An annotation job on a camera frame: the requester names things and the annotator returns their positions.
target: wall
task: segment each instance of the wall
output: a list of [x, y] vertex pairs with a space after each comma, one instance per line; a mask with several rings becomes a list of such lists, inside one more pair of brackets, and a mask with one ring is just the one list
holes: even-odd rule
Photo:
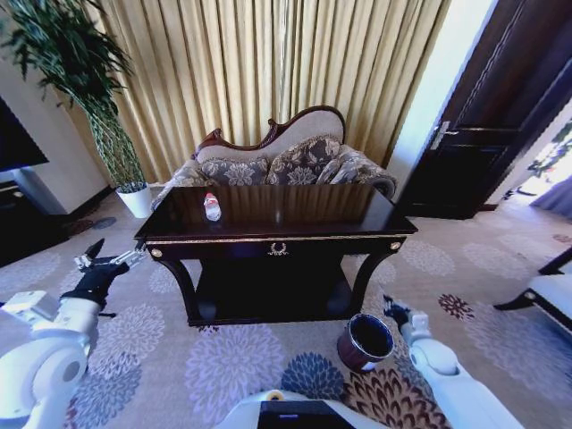
[[387, 165], [399, 181], [394, 201], [423, 154], [496, 2], [452, 0]]
[[522, 158], [515, 163], [512, 171], [491, 194], [489, 199], [487, 199], [486, 204], [499, 204], [507, 191], [523, 183], [523, 180], [528, 177], [528, 174], [526, 174], [528, 165], [530, 165], [544, 147], [556, 137], [556, 134], [564, 128], [564, 125], [566, 125], [570, 118], [572, 118], [572, 99], [560, 110], [560, 113], [552, 120], [551, 124], [546, 127], [546, 130], [544, 130]]
[[[55, 107], [58, 99], [54, 91], [48, 90], [42, 101], [37, 74], [30, 72], [24, 81], [11, 63], [0, 59], [0, 76], [0, 96], [49, 160], [31, 167], [57, 202], [45, 209], [52, 215], [72, 212], [107, 186], [104, 176], [65, 109]], [[46, 194], [41, 187], [31, 193], [34, 191]]]

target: television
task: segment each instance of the television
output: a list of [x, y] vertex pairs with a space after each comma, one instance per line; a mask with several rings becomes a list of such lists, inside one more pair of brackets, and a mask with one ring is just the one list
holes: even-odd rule
[[0, 172], [47, 162], [42, 151], [0, 97]]

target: beige curtain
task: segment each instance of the beige curtain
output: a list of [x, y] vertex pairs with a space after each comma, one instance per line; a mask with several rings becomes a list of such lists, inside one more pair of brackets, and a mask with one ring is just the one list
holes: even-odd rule
[[89, 13], [129, 54], [117, 97], [148, 181], [214, 128], [254, 145], [267, 120], [334, 105], [347, 142], [391, 152], [450, 0], [102, 0]]

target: baseboard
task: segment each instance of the baseboard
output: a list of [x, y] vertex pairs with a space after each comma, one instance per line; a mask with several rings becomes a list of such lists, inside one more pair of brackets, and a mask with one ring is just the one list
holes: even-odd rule
[[493, 212], [498, 206], [498, 204], [483, 204], [481, 208], [479, 208], [479, 212]]
[[73, 210], [71, 213], [68, 214], [57, 214], [52, 215], [53, 219], [56, 219], [60, 223], [69, 223], [77, 221], [85, 216], [93, 207], [97, 206], [105, 197], [113, 193], [114, 190], [106, 186], [104, 189], [100, 190], [96, 195], [90, 198], [88, 201], [83, 203], [81, 206]]

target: floral carpet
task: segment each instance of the floral carpet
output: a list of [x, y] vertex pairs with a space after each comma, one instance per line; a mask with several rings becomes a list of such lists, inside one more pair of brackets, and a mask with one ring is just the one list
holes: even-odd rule
[[[87, 220], [97, 228], [0, 268], [0, 301], [21, 290], [71, 289], [80, 278], [74, 256], [102, 237], [102, 255], [131, 248], [142, 224], [116, 196]], [[468, 221], [412, 221], [420, 232], [374, 272], [363, 311], [381, 315], [384, 292], [425, 311], [433, 335], [525, 427], [571, 427], [570, 338], [535, 308], [499, 312], [492, 304], [516, 297], [569, 247], [572, 225], [511, 200]], [[350, 284], [363, 260], [342, 261]], [[186, 265], [197, 284], [200, 264]], [[65, 427], [209, 428], [241, 399], [273, 388], [341, 400], [392, 428], [449, 427], [391, 321], [393, 354], [360, 375], [337, 355], [343, 321], [189, 328], [176, 282], [149, 258], [117, 279], [105, 311], [118, 316], [100, 319]], [[27, 338], [27, 327], [7, 315], [0, 326], [0, 354]]]

